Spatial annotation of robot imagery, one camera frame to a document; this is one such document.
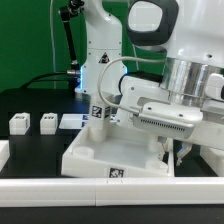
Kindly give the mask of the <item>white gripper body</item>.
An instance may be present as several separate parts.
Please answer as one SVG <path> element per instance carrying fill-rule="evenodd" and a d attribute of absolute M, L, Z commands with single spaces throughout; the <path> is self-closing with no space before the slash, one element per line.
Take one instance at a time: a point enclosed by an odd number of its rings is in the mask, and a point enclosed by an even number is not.
<path fill-rule="evenodd" d="M 133 125 L 133 116 L 137 115 L 148 102 L 171 104 L 169 92 L 162 89 L 157 82 L 126 76 L 121 84 L 122 98 L 116 118 L 120 127 L 142 131 Z M 175 140 L 191 144 L 224 150 L 224 102 L 207 98 L 202 107 L 203 119 L 198 123 L 188 139 Z"/>

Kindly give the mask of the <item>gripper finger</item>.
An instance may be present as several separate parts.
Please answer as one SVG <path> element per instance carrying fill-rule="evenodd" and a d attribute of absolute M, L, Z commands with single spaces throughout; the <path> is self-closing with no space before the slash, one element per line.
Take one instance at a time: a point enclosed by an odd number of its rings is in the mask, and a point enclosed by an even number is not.
<path fill-rule="evenodd" d="M 158 136 L 157 138 L 157 142 L 159 142 L 164 150 L 168 150 L 168 139 L 166 137 L 163 136 Z"/>
<path fill-rule="evenodd" d="M 191 151 L 192 145 L 190 143 L 183 143 L 181 149 L 177 153 L 176 165 L 180 166 L 182 159 Z"/>

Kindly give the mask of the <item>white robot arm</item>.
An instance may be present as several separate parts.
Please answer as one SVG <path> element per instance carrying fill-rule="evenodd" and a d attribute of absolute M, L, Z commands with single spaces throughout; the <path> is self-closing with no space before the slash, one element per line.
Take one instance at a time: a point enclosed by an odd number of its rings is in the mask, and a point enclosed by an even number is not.
<path fill-rule="evenodd" d="M 168 140 L 181 141 L 184 152 L 224 151 L 224 0 L 134 0 L 127 35 L 165 53 L 159 81 L 122 77 L 120 29 L 101 0 L 87 0 L 84 14 L 91 53 L 80 89 L 93 103 L 76 156 L 118 165 L 146 146 L 158 160 Z"/>

